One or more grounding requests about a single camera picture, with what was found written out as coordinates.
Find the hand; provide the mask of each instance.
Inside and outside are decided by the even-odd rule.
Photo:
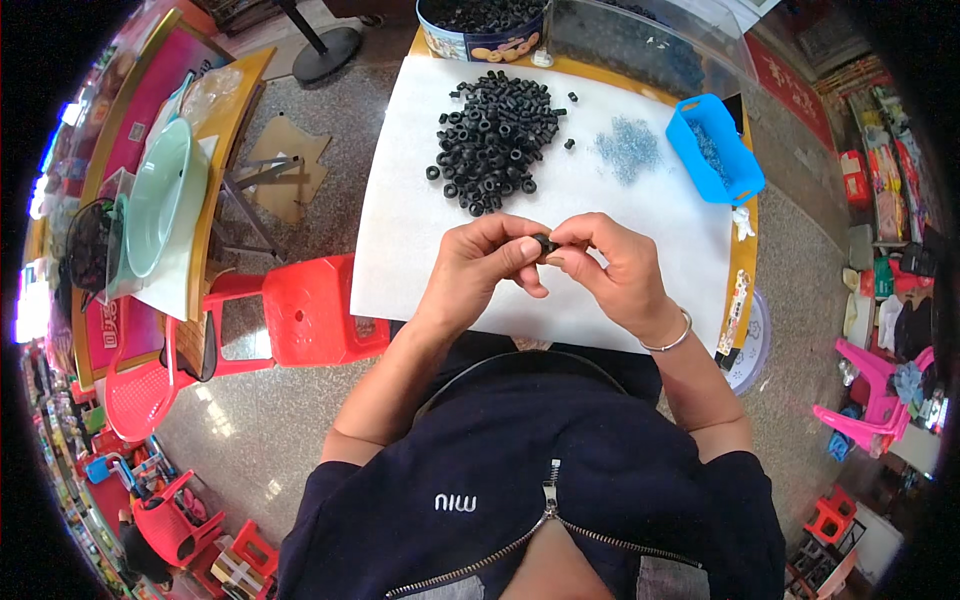
[[[547,255],[546,263],[586,287],[614,323],[650,347],[666,346],[683,334],[686,321],[663,290],[652,239],[602,212],[570,217],[550,239],[564,246]],[[600,251],[610,265],[602,268],[583,250],[585,244]]]
[[[437,262],[411,322],[453,341],[480,317],[500,279],[511,278],[534,298],[545,298],[536,261],[540,242],[550,233],[533,221],[497,213],[444,234]]]

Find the bangle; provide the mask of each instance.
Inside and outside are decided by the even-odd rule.
[[[650,352],[666,352],[671,348],[679,346],[680,343],[686,339],[686,336],[690,335],[690,331],[693,330],[693,317],[690,317],[690,313],[686,312],[686,309],[683,308],[682,306],[678,306],[677,308],[680,308],[680,312],[684,314],[684,319],[686,319],[686,329],[684,329],[684,333],[680,336],[680,338],[673,344],[667,344],[666,346],[660,346],[658,348],[647,346],[641,341],[640,345],[643,346],[644,349]]]

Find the zipper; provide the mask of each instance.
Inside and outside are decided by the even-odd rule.
[[[670,561],[675,561],[677,563],[688,564],[696,568],[703,568],[704,566],[697,561],[692,561],[689,558],[676,554],[674,552],[666,552],[665,550],[658,550],[657,548],[651,548],[649,546],[641,546],[637,543],[631,543],[629,541],[618,540],[616,538],[611,538],[610,536],[603,536],[598,533],[594,533],[583,527],[579,527],[570,523],[566,520],[563,520],[560,517],[560,509],[557,504],[557,479],[560,477],[560,459],[555,458],[550,461],[550,478],[543,481],[543,497],[545,501],[545,506],[543,508],[543,514],[540,515],[540,519],[530,528],[530,531],[523,534],[521,537],[507,544],[500,550],[497,550],[490,556],[485,559],[481,559],[476,563],[469,564],[458,568],[456,570],[444,573],[437,577],[431,577],[430,579],[425,579],[423,581],[416,582],[414,584],[408,584],[400,588],[394,588],[388,591],[385,597],[390,600],[391,598],[397,598],[400,595],[408,594],[412,591],[417,591],[424,588],[429,588],[437,584],[444,582],[452,581],[454,579],[459,579],[464,575],[469,575],[470,573],[477,571],[488,564],[492,564],[496,561],[499,561],[503,557],[507,556],[524,543],[530,540],[537,533],[537,530],[543,526],[547,520],[551,518],[557,519],[567,530],[576,532],[581,536],[590,538],[591,540],[601,541],[605,544],[622,548],[624,550],[631,550],[633,552],[638,552],[640,554],[655,556],[662,559],[668,559]]]

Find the blue plastic basket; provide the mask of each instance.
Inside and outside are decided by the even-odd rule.
[[[720,174],[707,163],[687,120],[703,125],[704,131],[716,144],[720,164],[731,181],[730,187],[724,186]],[[723,102],[713,94],[694,96],[679,102],[666,128],[666,138],[680,155],[697,191],[709,203],[740,206],[766,184],[754,153],[740,141],[733,118]]]

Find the white foam sheet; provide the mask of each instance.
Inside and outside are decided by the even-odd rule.
[[[472,220],[457,200],[444,198],[446,181],[428,181],[424,170],[442,151],[436,135],[440,113],[460,110],[464,103],[448,93],[460,81],[475,81],[491,68],[547,84],[553,108],[567,108],[554,143],[542,149],[543,161],[531,166],[537,192],[515,192],[504,199],[504,212],[555,228],[573,215],[602,211],[652,237],[667,294],[689,311],[694,331],[713,348],[724,320],[731,208],[700,197],[667,141],[664,132],[672,107],[612,85],[533,67],[427,57],[404,60],[367,182],[350,312],[408,321],[444,232]],[[566,97],[570,91],[577,93],[578,103]],[[617,182],[593,144],[598,133],[612,134],[616,116],[644,119],[659,136],[662,163],[641,172],[628,187]],[[563,145],[569,137],[576,140],[572,151]],[[541,266],[540,278],[550,290],[544,300],[530,298],[511,281],[499,283],[472,329],[645,353],[636,338],[603,314],[586,289],[559,269]]]

